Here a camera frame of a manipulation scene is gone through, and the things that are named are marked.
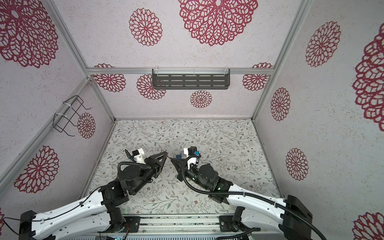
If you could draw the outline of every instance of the small red circular pattern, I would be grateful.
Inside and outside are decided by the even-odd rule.
[[[1,213],[1,208],[0,208],[0,236],[1,236],[1,230],[4,226],[3,217],[4,217],[4,214]]]
[[[49,146],[43,146],[13,185],[21,192],[37,193],[55,179],[58,168],[59,159],[55,151]]]
[[[205,108],[212,102],[212,95],[204,90],[198,90],[191,95],[191,103],[194,107]]]
[[[291,100],[287,89],[279,88],[273,94],[271,100],[271,113],[276,121],[283,120],[291,107]]]
[[[180,17],[191,37],[201,44],[223,45],[232,41],[252,21],[257,0],[179,0]]]
[[[272,68],[270,63],[259,63],[253,66],[253,68]],[[246,74],[243,76],[243,85],[246,89],[251,91],[257,91],[263,89],[266,81],[268,80],[267,74]]]
[[[109,64],[98,64],[96,68],[114,68]],[[95,74],[93,78],[97,84],[110,92],[120,92],[125,88],[125,78],[123,74]]]
[[[167,92],[166,90],[156,90],[153,88],[151,74],[140,76],[137,80],[136,87],[141,95],[152,100],[162,98]]]
[[[384,216],[381,213],[366,212],[364,215],[359,215],[359,218],[353,223],[354,240],[384,239]]]
[[[0,12],[2,57],[23,67],[49,65],[59,49],[58,35],[41,2],[4,0]]]
[[[129,19],[129,29],[133,37],[144,46],[157,44],[163,34],[159,19],[153,12],[144,8],[132,13]]]
[[[337,49],[340,41],[340,26],[337,22],[327,22],[317,29],[306,49],[308,65],[317,67],[327,62]]]
[[[95,133],[95,119],[89,113],[83,113],[77,120],[77,130],[83,138],[90,138]]]
[[[364,48],[364,56],[355,67],[355,103],[364,109],[364,118],[378,123],[384,131],[384,23],[379,34]]]
[[[304,153],[297,148],[292,148],[286,156],[285,165],[289,174],[296,180],[303,180],[308,174],[308,161]]]

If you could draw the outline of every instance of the robotic arm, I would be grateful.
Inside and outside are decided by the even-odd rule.
[[[118,177],[95,189],[89,196],[48,212],[30,210],[20,217],[19,240],[58,240],[88,232],[126,232],[127,225],[117,208],[157,178],[167,152],[145,159],[142,149],[133,151],[132,162],[118,164]]]
[[[196,147],[190,147],[188,151],[189,153],[195,153],[197,159],[201,157]],[[219,177],[210,164],[197,168],[197,164],[191,163],[188,157],[181,159],[181,155],[171,158],[171,162],[177,170],[177,178],[180,181],[184,180],[182,177],[184,175],[205,190],[212,192],[211,195],[208,195],[210,199],[220,204],[225,203],[237,206],[232,219],[220,220],[220,223],[231,229],[231,231],[248,231],[252,228],[257,228],[260,231],[263,228],[267,231],[283,233],[287,239],[311,239],[311,228],[291,213],[294,212],[307,222],[312,223],[312,214],[296,197],[289,195],[287,199],[283,199],[249,191]],[[242,192],[243,195],[226,194],[228,192]],[[274,205],[261,199],[274,202]],[[288,210],[278,208],[276,204],[288,208]]]

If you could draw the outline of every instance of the red mandala pattern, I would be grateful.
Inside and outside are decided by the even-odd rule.
[[[273,118],[276,121],[283,120],[287,116],[290,106],[291,100],[287,89],[277,89],[271,100],[271,113]]]
[[[203,90],[198,90],[191,95],[191,103],[196,108],[205,108],[212,102],[212,95]]]
[[[355,67],[357,80],[355,103],[364,109],[364,118],[379,124],[384,131],[384,23],[379,34],[364,48],[364,56]]]
[[[83,113],[77,120],[77,130],[83,138],[90,138],[95,133],[95,119],[89,113]]]
[[[340,26],[337,22],[330,21],[319,27],[312,35],[306,49],[308,65],[317,67],[327,62],[337,49],[340,34]]]
[[[3,217],[4,217],[4,214],[1,213],[1,208],[0,208],[0,236],[1,236],[1,230],[4,226]]]
[[[133,37],[144,46],[157,44],[163,34],[159,19],[153,12],[144,8],[132,13],[129,19],[129,29]]]
[[[98,64],[96,68],[114,68],[109,64]],[[125,78],[123,74],[95,74],[93,78],[97,84],[110,92],[120,92],[125,88]]]
[[[141,76],[137,80],[136,85],[141,95],[152,100],[162,98],[167,92],[166,90],[157,90],[153,88],[151,74]]]
[[[59,159],[55,151],[49,146],[43,146],[13,185],[21,192],[37,193],[55,179],[58,168]]]
[[[272,68],[270,63],[259,63],[254,65],[253,68]],[[264,88],[266,81],[268,80],[267,74],[246,74],[243,76],[243,85],[246,89],[251,91],[257,91]]]
[[[0,2],[0,52],[5,60],[23,67],[49,65],[54,59],[58,35],[38,0]]]
[[[303,180],[308,174],[308,161],[304,153],[297,148],[292,148],[285,159],[289,174],[296,180]]]
[[[180,17],[191,37],[201,44],[232,41],[252,21],[257,0],[179,0]]]
[[[381,213],[366,212],[364,215],[359,215],[359,218],[353,223],[353,240],[384,239],[384,216]]]

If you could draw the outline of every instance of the wallpaper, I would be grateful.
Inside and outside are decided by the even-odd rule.
[[[83,76],[39,1],[0,3],[0,174]]]
[[[55,1],[88,66],[274,64],[300,0]]]
[[[250,118],[268,80],[232,74],[227,90],[156,90],[150,74],[94,78],[116,118]]]
[[[315,1],[256,119],[282,194],[327,239],[384,238],[382,9]]]
[[[111,120],[90,85],[85,87],[80,97],[87,109],[80,107],[79,115],[75,114],[72,118],[77,126],[69,123],[64,128],[73,137],[53,129],[13,185],[1,196],[1,239],[16,238],[4,225],[2,217],[19,218],[28,210],[44,212],[79,199],[111,126]],[[74,111],[71,109],[66,113],[68,118],[72,114]],[[64,127],[67,122],[62,118],[59,126]],[[7,223],[18,230],[18,221],[8,219]]]
[[[196,146],[199,166],[210,163],[224,179],[250,191],[279,197],[251,120],[121,120],[118,121],[89,191],[117,177],[125,149],[143,148],[146,157],[166,151],[175,157]],[[161,175],[122,204],[124,214],[233,213],[234,206],[218,204],[180,182],[170,159]]]

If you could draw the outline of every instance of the white floral floor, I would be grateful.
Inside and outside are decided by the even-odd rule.
[[[124,149],[143,148],[146,156],[167,151],[175,157],[184,147],[201,152],[199,166],[211,163],[219,176],[248,190],[279,197],[251,120],[121,120],[117,123],[89,188],[117,177],[117,164],[127,161]],[[161,175],[120,208],[123,214],[221,214],[234,206],[218,204],[188,189],[176,178],[169,160]]]

